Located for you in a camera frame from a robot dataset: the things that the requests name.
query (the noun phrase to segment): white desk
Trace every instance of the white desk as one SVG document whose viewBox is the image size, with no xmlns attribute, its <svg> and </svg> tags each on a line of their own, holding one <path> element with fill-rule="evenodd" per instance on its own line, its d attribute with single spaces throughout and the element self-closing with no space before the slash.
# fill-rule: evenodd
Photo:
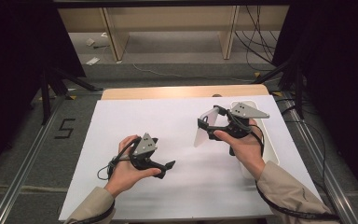
<svg viewBox="0 0 358 224">
<path fill-rule="evenodd" d="M 117 198 L 114 220 L 162 221 L 253 218 L 272 215 L 255 190 L 241 176 L 228 145 L 207 141 L 194 148 L 197 117 L 213 105 L 254 101 L 270 114 L 264 119 L 280 166 L 319 195 L 301 160 L 278 107 L 271 96 L 203 97 L 187 99 L 113 100 L 96 105 L 74 178 L 59 220 L 65 220 L 95 186 L 106 181 L 97 172 L 117 154 L 117 145 L 131 134 L 158 138 L 152 160 L 176 161 L 161 180 L 147 178 Z"/>
</svg>

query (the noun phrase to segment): long sleeve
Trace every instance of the long sleeve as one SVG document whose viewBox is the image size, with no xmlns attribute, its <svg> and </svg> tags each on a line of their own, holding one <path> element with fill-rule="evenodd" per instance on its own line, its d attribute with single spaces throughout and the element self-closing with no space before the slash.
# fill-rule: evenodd
<svg viewBox="0 0 358 224">
<path fill-rule="evenodd" d="M 115 214 L 114 202 L 115 199 L 106 189 L 96 187 L 71 214 L 71 216 L 68 217 L 64 224 L 76 223 L 77 221 L 99 216 L 104 218 L 96 218 L 99 220 L 88 223 L 109 223 Z"/>
<path fill-rule="evenodd" d="M 324 205 L 309 189 L 289 175 L 275 163 L 268 161 L 257 186 L 264 195 L 280 207 L 297 212 L 328 213 L 330 209 Z M 336 221 L 307 220 L 290 217 L 271 208 L 271 211 L 282 218 L 284 223 L 338 223 Z"/>
</svg>

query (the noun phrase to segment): white table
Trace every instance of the white table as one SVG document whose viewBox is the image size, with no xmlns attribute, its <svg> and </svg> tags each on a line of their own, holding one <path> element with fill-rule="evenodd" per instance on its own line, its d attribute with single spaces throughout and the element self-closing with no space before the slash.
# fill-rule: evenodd
<svg viewBox="0 0 358 224">
<path fill-rule="evenodd" d="M 267 95 L 147 100 L 102 100 L 96 105 L 89 131 L 59 220 L 66 220 L 95 186 L 106 181 L 97 172 L 117 154 L 118 142 L 148 132 L 158 138 L 152 160 L 176 161 L 163 179 L 147 178 L 117 197 L 114 220 L 163 221 L 254 218 L 272 215 L 241 175 L 224 142 L 208 140 L 193 147 L 197 117 L 213 105 L 253 101 L 270 114 L 263 119 L 279 165 L 319 195 L 273 98 Z"/>
</svg>

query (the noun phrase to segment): floor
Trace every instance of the floor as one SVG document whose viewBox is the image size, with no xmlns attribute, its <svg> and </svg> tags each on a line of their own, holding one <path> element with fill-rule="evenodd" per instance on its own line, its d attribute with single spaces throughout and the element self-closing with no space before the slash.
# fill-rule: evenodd
<svg viewBox="0 0 358 224">
<path fill-rule="evenodd" d="M 252 34 L 253 32 L 238 33 L 246 44 L 249 44 L 249 41 L 245 35 L 250 37 Z M 107 47 L 109 42 L 103 34 L 70 34 L 70 36 L 89 80 L 105 88 L 242 84 L 250 83 L 256 75 L 266 74 L 267 71 L 264 70 L 273 68 L 266 60 L 247 52 L 236 36 L 234 36 L 230 59 L 224 60 L 216 32 L 131 33 L 123 60 L 120 62 L 113 60 L 110 48 Z M 279 32 L 263 32 L 262 36 L 272 47 L 269 50 L 273 53 L 275 38 L 278 38 Z M 94 41 L 91 46 L 86 44 L 89 38 Z M 260 41 L 259 36 L 255 38 L 255 41 Z M 272 57 L 269 50 L 265 50 L 262 46 L 252 44 L 251 47 L 265 59 Z M 94 65 L 86 65 L 94 57 L 99 61 Z M 242 66 L 245 63 L 249 63 L 246 65 L 249 66 L 246 68 L 246 74 L 238 77 L 230 74 L 237 71 L 235 70 L 237 68 L 243 71 Z M 106 69 L 122 69 L 119 70 L 122 73 L 114 73 L 116 75 L 112 77 L 111 73 L 103 72 Z M 199 78 L 189 80 L 186 75 L 194 71 L 200 73 Z M 265 83 L 270 91 L 277 90 L 279 77 L 276 76 Z M 41 129 L 43 112 L 40 96 L 37 94 L 32 102 L 33 109 L 26 115 L 18 134 L 13 137 L 12 148 L 2 154 L 0 158 L 0 205 L 4 200 L 9 203 L 3 209 L 8 212 L 4 213 L 0 223 L 60 223 L 58 215 L 76 167 L 76 158 L 81 152 L 82 140 L 89 127 L 92 108 L 101 98 L 100 92 L 83 91 L 72 83 L 68 83 L 68 88 L 76 89 L 71 94 L 75 99 L 54 98 L 54 94 L 51 94 L 51 101 L 59 107 L 56 110 L 53 108 L 56 111 L 55 120 L 51 122 L 51 127 L 47 130 Z M 276 95 L 276 99 L 293 96 L 290 92 L 283 94 L 283 96 Z M 319 166 L 314 159 L 318 158 L 318 155 L 312 155 L 310 147 L 317 147 L 318 150 L 321 149 L 319 151 L 325 150 L 326 178 L 330 177 L 330 180 L 337 182 L 338 187 L 338 190 L 330 190 L 329 194 L 333 198 L 339 198 L 339 195 L 344 197 L 330 203 L 328 194 L 322 189 L 318 190 L 332 209 L 335 207 L 332 204 L 338 203 L 346 204 L 343 208 L 350 208 L 351 211 L 341 211 L 342 207 L 337 209 L 340 214 L 345 213 L 348 220 L 354 220 L 344 223 L 358 223 L 358 183 L 345 161 L 337 154 L 334 142 L 318 117 L 317 111 L 312 107 L 311 101 L 305 100 L 307 102 L 303 108 L 306 122 L 309 124 L 306 125 L 309 127 L 308 130 L 302 130 L 304 126 L 294 122 L 287 122 L 288 129 L 311 177 L 317 182 L 322 181 Z M 291 106 L 291 102 L 277 101 L 277 105 L 283 111 Z M 285 120 L 297 119 L 293 111 L 285 113 L 283 117 Z M 60 136 L 67 134 L 60 131 L 65 120 L 65 125 L 69 125 L 76 131 L 72 132 L 70 138 L 62 140 Z M 313 146 L 304 141 L 302 134 L 306 132 L 314 138 Z M 43 144 L 36 146 L 35 139 L 41 140 Z M 24 170 L 23 177 L 16 176 L 26 160 L 30 163 L 30 168 Z M 7 191 L 16 191 L 16 186 L 17 193 L 13 194 L 14 200 L 6 199 Z M 269 224 L 281 223 L 275 217 L 269 217 L 267 222 Z"/>
</svg>

